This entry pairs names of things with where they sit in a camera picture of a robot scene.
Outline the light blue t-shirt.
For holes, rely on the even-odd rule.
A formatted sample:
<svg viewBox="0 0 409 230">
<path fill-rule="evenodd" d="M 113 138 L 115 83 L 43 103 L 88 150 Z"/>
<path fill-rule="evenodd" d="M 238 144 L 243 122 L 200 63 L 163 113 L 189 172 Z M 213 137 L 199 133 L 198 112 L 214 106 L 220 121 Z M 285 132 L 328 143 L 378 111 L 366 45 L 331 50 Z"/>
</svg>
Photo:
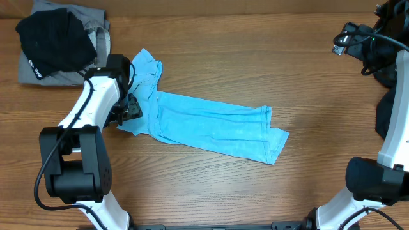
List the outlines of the light blue t-shirt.
<svg viewBox="0 0 409 230">
<path fill-rule="evenodd" d="M 142 117 L 120 130 L 148 134 L 166 144 L 182 144 L 232 157 L 274 164 L 289 137 L 271 125 L 272 108 L 245 107 L 158 90 L 163 65 L 142 49 L 133 59 L 130 93 Z"/>
</svg>

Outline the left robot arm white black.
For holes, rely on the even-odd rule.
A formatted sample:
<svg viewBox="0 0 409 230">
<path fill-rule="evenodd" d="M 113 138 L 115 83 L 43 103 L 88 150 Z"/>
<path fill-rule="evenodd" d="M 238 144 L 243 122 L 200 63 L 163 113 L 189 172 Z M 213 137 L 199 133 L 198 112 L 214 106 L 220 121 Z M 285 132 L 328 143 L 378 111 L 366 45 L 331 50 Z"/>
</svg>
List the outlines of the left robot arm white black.
<svg viewBox="0 0 409 230">
<path fill-rule="evenodd" d="M 130 69 L 91 68 L 81 76 L 82 93 L 67 117 L 40 132 L 35 201 L 48 211 L 81 210 L 94 229 L 133 229 L 131 215 L 111 191 L 112 167 L 102 137 L 109 123 L 142 114 L 128 94 Z"/>
</svg>

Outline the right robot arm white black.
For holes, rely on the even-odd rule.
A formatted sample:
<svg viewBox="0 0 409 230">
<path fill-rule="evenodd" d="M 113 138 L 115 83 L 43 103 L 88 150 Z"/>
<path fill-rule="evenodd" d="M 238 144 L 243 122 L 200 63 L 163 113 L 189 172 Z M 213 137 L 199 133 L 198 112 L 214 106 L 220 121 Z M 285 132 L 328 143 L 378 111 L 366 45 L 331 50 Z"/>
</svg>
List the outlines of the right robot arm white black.
<svg viewBox="0 0 409 230">
<path fill-rule="evenodd" d="M 399 47 L 396 93 L 385 141 L 376 160 L 353 157 L 348 162 L 345 187 L 327 204 L 311 210 L 300 229 L 350 229 L 370 213 L 401 228 L 381 209 L 408 200 L 408 46 L 389 36 L 375 38 Z"/>
</svg>

